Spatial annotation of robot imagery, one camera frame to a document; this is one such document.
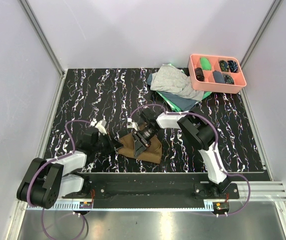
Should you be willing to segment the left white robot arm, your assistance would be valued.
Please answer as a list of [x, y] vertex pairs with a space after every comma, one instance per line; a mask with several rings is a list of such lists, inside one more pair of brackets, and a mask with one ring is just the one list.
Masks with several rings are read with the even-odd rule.
[[90, 127], [76, 143], [75, 152], [62, 157], [32, 160], [17, 190], [17, 199], [31, 207], [50, 209], [58, 198], [75, 193], [80, 198], [90, 194], [90, 185], [73, 172], [83, 168], [90, 156], [111, 154], [122, 148], [107, 131]]

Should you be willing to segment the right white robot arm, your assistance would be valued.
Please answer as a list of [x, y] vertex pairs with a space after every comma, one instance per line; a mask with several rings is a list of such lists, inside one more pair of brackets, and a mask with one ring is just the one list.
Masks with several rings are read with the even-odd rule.
[[208, 119], [192, 111], [166, 111], [156, 115], [149, 108], [142, 110], [140, 117], [146, 123], [142, 130], [138, 129], [138, 124], [131, 118], [128, 118], [127, 122], [127, 127], [133, 129], [135, 157], [151, 146], [152, 137], [161, 129], [179, 129], [201, 154], [206, 166], [209, 183], [205, 187], [205, 196], [221, 198], [227, 194], [231, 180], [227, 176], [217, 149], [217, 130]]

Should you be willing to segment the brown cloth napkin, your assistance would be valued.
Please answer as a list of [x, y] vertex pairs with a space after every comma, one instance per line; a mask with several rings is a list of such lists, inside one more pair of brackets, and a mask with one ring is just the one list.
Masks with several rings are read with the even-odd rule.
[[160, 164], [161, 162], [162, 143], [156, 136], [151, 139], [151, 146], [138, 157], [134, 157], [134, 139], [130, 133], [121, 137], [120, 143], [123, 145], [123, 147], [118, 150], [118, 154], [120, 155], [154, 164]]

